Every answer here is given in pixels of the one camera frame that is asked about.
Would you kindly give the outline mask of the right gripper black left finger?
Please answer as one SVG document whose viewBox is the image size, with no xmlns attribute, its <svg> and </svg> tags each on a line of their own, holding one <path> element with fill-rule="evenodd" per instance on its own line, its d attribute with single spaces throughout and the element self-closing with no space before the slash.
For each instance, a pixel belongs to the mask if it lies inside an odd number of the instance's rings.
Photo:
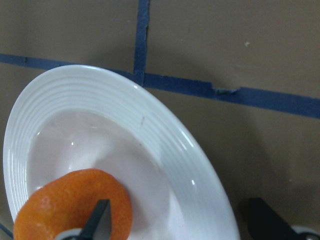
<svg viewBox="0 0 320 240">
<path fill-rule="evenodd" d="M 112 233 L 111 202 L 101 199 L 97 202 L 78 240 L 110 240 Z"/>
</svg>

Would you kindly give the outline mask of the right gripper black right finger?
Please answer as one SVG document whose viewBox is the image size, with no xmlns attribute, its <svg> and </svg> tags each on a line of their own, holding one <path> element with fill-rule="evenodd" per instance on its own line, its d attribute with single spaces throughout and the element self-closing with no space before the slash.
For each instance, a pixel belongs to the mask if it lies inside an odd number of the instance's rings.
<svg viewBox="0 0 320 240">
<path fill-rule="evenodd" d="M 248 200 L 247 227 L 254 240 L 298 240 L 299 234 L 264 200 Z"/>
</svg>

